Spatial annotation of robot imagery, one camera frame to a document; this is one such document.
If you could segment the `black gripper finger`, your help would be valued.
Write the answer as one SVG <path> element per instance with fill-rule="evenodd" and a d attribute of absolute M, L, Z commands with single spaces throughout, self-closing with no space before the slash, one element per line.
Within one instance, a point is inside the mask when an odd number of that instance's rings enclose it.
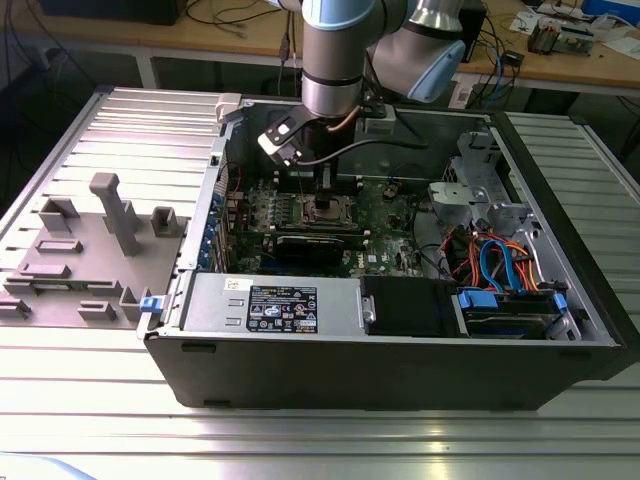
<path fill-rule="evenodd" d="M 314 167 L 315 207 L 320 210 L 330 208 L 335 186 L 335 168 L 332 162 L 325 162 Z"/>

